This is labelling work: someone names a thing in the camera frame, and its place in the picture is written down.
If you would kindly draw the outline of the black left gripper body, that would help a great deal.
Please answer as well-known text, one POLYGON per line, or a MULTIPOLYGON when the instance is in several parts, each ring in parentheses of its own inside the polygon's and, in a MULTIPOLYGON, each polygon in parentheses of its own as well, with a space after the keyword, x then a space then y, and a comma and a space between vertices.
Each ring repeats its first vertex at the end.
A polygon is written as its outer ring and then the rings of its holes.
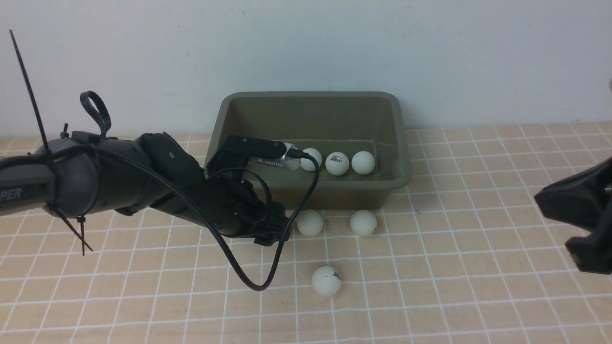
POLYGON ((282 204, 261 199, 253 184, 230 172, 208 175, 195 186, 179 188, 221 235, 247 238, 247 227, 266 220, 289 220, 282 204))

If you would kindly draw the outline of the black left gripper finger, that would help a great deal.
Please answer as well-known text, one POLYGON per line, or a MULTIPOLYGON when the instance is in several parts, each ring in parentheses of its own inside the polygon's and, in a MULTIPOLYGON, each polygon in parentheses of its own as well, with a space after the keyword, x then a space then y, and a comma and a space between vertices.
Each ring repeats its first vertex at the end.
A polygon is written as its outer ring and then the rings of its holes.
POLYGON ((247 238, 252 238, 253 243, 269 247, 284 241, 285 230, 289 228, 289 220, 266 220, 247 227, 247 238))

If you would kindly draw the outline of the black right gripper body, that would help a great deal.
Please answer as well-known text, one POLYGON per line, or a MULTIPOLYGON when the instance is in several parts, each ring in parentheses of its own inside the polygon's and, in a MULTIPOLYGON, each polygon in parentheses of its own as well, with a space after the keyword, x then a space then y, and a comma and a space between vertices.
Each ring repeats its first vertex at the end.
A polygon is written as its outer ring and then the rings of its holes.
POLYGON ((540 190, 534 200, 544 218, 584 229, 565 243, 577 269, 610 275, 612 272, 612 160, 540 190))

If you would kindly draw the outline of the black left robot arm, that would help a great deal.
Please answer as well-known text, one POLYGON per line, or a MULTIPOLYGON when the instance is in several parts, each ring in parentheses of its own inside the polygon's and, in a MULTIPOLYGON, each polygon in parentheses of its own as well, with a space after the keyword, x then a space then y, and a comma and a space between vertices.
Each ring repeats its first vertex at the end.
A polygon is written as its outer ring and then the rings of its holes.
POLYGON ((288 143, 230 135, 205 168, 168 133, 119 140, 74 131, 49 147, 52 163, 43 148, 1 159, 1 215, 42 208, 54 217, 130 216, 151 208, 267 247, 289 223, 269 189, 260 200, 244 176, 249 162, 285 163, 288 143))

